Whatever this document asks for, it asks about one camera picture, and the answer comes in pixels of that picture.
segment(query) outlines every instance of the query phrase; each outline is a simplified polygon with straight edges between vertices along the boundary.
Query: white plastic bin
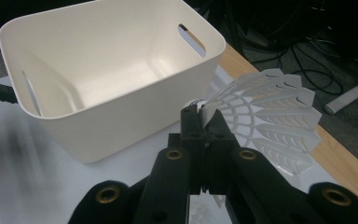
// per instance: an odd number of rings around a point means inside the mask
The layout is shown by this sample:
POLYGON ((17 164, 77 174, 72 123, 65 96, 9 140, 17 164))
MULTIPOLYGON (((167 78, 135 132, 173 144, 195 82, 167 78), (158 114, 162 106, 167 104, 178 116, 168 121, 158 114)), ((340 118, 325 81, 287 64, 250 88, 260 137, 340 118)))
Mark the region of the white plastic bin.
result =
POLYGON ((182 0, 106 0, 5 24, 21 108, 75 159, 101 160, 167 127, 206 94, 224 38, 182 0), (180 35, 183 24, 205 52, 180 35))

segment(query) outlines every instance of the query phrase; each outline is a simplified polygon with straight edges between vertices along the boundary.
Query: bin handle slot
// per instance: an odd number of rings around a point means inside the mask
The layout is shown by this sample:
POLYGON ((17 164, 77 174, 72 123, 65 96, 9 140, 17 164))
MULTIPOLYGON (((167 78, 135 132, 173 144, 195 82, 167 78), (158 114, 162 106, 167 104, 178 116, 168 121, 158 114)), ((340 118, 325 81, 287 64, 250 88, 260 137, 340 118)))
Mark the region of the bin handle slot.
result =
POLYGON ((21 71, 21 72, 22 72, 22 75, 23 75, 23 77, 25 79, 25 84, 27 86, 28 92, 31 95, 31 99, 32 99, 32 102, 34 104, 34 109, 36 110, 36 112, 37 112, 37 114, 39 116, 42 116, 42 113, 40 112, 39 103, 37 102, 36 95, 34 94, 34 87, 33 87, 32 83, 31 83, 31 80, 27 77, 27 75, 25 75, 24 71, 21 71))
POLYGON ((204 58, 206 56, 206 49, 202 42, 189 31, 182 23, 178 25, 179 35, 185 40, 185 42, 195 50, 200 57, 204 58))

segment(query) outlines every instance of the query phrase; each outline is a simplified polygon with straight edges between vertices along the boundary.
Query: badminton shuttlecock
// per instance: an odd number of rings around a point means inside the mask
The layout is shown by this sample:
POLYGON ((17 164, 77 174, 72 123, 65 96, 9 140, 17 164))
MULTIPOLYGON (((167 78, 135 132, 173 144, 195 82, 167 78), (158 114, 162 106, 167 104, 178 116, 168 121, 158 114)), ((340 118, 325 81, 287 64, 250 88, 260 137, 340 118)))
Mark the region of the badminton shuttlecock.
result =
POLYGON ((299 175, 313 164, 310 152, 321 138, 315 132, 321 113, 314 92, 301 77, 280 69, 241 76, 202 108, 206 125, 219 109, 242 147, 254 148, 281 172, 299 175))

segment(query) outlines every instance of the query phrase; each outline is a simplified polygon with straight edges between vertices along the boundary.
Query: brass insert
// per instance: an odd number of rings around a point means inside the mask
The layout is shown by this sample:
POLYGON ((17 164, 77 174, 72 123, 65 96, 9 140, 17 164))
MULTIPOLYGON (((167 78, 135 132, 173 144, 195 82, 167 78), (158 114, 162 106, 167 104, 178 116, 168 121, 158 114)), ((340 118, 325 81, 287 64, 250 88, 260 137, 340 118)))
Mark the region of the brass insert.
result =
POLYGON ((255 153, 251 150, 242 150, 239 153, 240 157, 242 157, 243 159, 246 159, 248 161, 252 161, 254 160, 257 156, 255 155, 255 153))
POLYGON ((170 160, 176 161, 183 157, 183 153, 178 149, 171 149, 165 154, 165 156, 170 160))
POLYGON ((322 195, 330 203, 340 206, 351 205, 351 198, 337 189, 322 189, 322 195))
POLYGON ((120 189, 116 185, 109 185, 100 189, 95 197, 98 203, 111 203, 120 196, 120 189))

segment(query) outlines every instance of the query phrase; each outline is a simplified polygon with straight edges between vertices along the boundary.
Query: black plastic mount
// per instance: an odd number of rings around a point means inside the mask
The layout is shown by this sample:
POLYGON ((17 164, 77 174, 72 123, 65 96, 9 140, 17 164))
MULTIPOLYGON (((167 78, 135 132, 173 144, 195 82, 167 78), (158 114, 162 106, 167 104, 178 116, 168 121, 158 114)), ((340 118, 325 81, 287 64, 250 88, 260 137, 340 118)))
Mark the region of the black plastic mount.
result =
POLYGON ((132 187, 106 181, 93 187, 69 223, 188 222, 189 196, 226 195, 232 223, 356 223, 358 197, 319 183, 306 194, 292 187, 260 152, 240 147, 220 111, 202 128, 196 105, 181 112, 150 176, 132 187))

